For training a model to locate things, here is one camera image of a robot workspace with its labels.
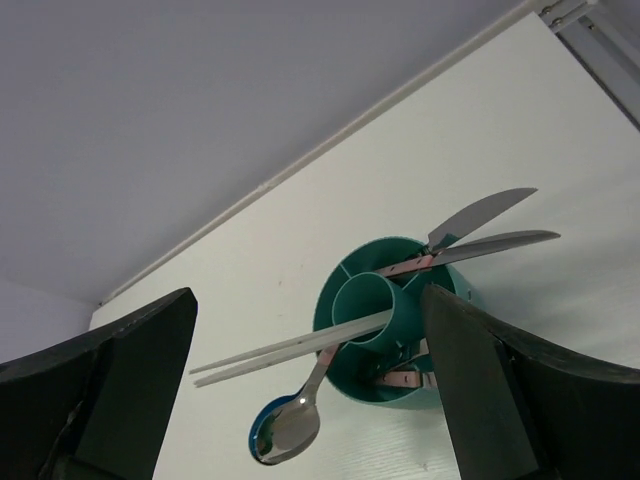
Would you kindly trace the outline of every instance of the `wall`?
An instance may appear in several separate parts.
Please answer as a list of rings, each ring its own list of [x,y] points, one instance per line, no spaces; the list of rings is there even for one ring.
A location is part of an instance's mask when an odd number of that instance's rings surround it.
[[[300,335],[353,248],[425,238],[483,196],[536,186],[471,238],[546,228],[562,239],[459,270],[494,315],[640,366],[639,157],[638,131],[531,16],[96,311],[92,327],[190,286],[200,309],[188,368]],[[255,414],[296,391],[312,363],[198,390],[185,376],[155,478],[458,478],[441,411],[362,406],[328,385],[314,445],[281,466],[257,465],[246,451]]]
[[[0,278],[0,363],[86,332],[92,310],[88,303]]]

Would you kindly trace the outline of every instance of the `spoon handle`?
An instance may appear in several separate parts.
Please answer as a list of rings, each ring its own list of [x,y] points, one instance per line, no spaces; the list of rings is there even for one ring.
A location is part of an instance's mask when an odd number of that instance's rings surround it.
[[[320,387],[322,380],[324,380],[327,370],[329,370],[329,367],[335,360],[336,354],[341,347],[342,344],[331,345],[320,352],[320,355],[318,355],[318,361],[316,362],[315,367],[313,367],[313,370],[311,370],[311,375],[309,375],[307,383],[305,383],[302,388],[301,395],[315,400],[318,388]]]

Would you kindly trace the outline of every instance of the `chopstick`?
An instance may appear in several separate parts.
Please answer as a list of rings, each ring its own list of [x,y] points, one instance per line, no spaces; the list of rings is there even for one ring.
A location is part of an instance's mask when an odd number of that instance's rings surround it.
[[[222,370],[221,372],[217,372],[207,377],[196,380],[194,384],[196,385],[196,387],[204,387],[206,385],[212,385],[214,383],[229,380],[240,375],[246,375],[247,373],[255,372],[257,370],[262,370],[279,363],[287,362],[289,360],[293,360],[294,358],[302,357],[304,355],[323,350],[324,348],[330,347],[332,345],[344,343],[362,335],[381,330],[391,318],[391,313],[391,310],[374,313],[373,315],[368,315],[357,320],[352,320],[342,325],[325,328],[318,332],[302,335],[300,337],[292,338],[283,342],[252,350],[250,352],[242,353],[225,360],[213,362],[208,365],[195,368],[189,373],[198,373],[209,370],[211,368],[217,368],[220,366],[228,365],[230,363],[235,363],[240,360],[260,356],[260,358],[256,358],[255,360],[251,360],[240,365],[227,368],[225,370]]]

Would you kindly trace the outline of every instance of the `round container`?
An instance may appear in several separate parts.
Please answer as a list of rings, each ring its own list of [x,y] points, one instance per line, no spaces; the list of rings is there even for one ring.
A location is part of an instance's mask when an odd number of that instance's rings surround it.
[[[411,410],[440,405],[437,390],[376,386],[358,378],[367,364],[424,337],[420,295],[427,284],[440,285],[482,308],[478,293],[453,267],[435,267],[393,281],[373,273],[405,260],[423,246],[422,242],[404,237],[386,237],[367,243],[340,262],[320,292],[313,319],[314,331],[391,310],[385,328],[348,342],[327,374],[329,382],[340,393],[355,401]],[[419,365],[430,363],[427,357],[421,359]]]

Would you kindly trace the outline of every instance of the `spoon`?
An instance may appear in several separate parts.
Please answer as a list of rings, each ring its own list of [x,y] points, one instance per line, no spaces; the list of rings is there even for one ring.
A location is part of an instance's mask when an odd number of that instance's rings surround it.
[[[249,431],[249,451],[255,460],[278,465],[313,443],[320,431],[316,394],[340,347],[338,344],[322,350],[298,392],[276,398],[260,411]]]

